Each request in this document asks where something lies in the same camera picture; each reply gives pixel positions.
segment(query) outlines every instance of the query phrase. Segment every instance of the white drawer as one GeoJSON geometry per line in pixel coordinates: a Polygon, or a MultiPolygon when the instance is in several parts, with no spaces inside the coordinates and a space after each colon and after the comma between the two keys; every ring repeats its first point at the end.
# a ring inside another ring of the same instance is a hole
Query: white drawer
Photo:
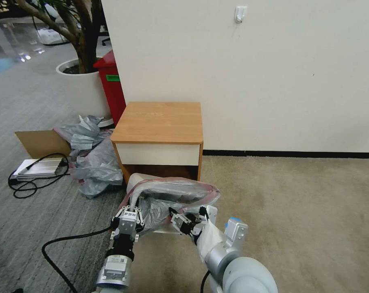
{"type": "Polygon", "coordinates": [[[122,164],[180,165],[199,164],[199,144],[116,143],[122,164]]]}

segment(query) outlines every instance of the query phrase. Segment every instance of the wooden nightstand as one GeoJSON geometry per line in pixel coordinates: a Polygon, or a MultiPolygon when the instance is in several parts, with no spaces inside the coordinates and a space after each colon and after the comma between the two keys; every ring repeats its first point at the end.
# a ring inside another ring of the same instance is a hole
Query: wooden nightstand
{"type": "Polygon", "coordinates": [[[133,173],[199,180],[201,104],[129,102],[111,141],[126,183],[133,173]]]}

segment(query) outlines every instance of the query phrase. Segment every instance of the metal device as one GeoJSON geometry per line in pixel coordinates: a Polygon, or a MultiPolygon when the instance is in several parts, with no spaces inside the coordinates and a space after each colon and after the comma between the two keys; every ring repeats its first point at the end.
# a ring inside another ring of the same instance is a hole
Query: metal device
{"type": "MultiPolygon", "coordinates": [[[[103,287],[100,293],[123,292],[130,285],[133,243],[144,225],[140,209],[136,207],[131,212],[129,208],[123,207],[112,219],[118,226],[112,234],[113,247],[106,254],[96,283],[103,287]]],[[[189,235],[197,246],[210,271],[209,282],[214,293],[278,293],[267,268],[253,258],[242,256],[247,224],[230,218],[222,233],[215,226],[218,210],[213,206],[202,206],[198,215],[179,213],[172,208],[169,213],[173,227],[180,234],[189,235]]]]}
{"type": "Polygon", "coordinates": [[[144,228],[141,209],[123,206],[112,218],[112,247],[106,253],[96,284],[103,288],[123,290],[130,285],[130,268],[134,260],[133,244],[138,241],[138,232],[144,228]]]}

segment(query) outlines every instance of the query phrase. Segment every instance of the cardboard flap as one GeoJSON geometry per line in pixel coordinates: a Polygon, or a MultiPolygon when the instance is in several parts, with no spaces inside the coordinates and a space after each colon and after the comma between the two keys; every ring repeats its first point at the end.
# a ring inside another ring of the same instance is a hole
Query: cardboard flap
{"type": "Polygon", "coordinates": [[[33,159],[51,153],[70,153],[69,144],[54,130],[17,131],[15,134],[33,159]]]}

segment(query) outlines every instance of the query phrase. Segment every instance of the plastic bag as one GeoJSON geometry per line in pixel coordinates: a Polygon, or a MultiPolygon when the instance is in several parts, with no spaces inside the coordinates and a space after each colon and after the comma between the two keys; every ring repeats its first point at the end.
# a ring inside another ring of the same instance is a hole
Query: plastic bag
{"type": "Polygon", "coordinates": [[[125,196],[119,208],[130,203],[133,210],[137,199],[144,218],[144,230],[140,234],[159,229],[169,223],[169,210],[179,213],[198,213],[202,205],[212,205],[221,196],[210,184],[181,177],[167,177],[139,182],[125,196]]]}
{"type": "Polygon", "coordinates": [[[122,171],[110,138],[105,138],[86,157],[70,163],[70,175],[80,182],[79,190],[88,198],[102,193],[109,185],[122,184],[122,171]]]}
{"type": "Polygon", "coordinates": [[[91,150],[103,141],[103,139],[112,134],[111,130],[100,130],[98,124],[102,118],[92,115],[84,118],[79,116],[79,118],[79,124],[54,127],[54,131],[70,143],[72,150],[76,150],[72,152],[73,156],[79,153],[77,151],[91,150]]]}

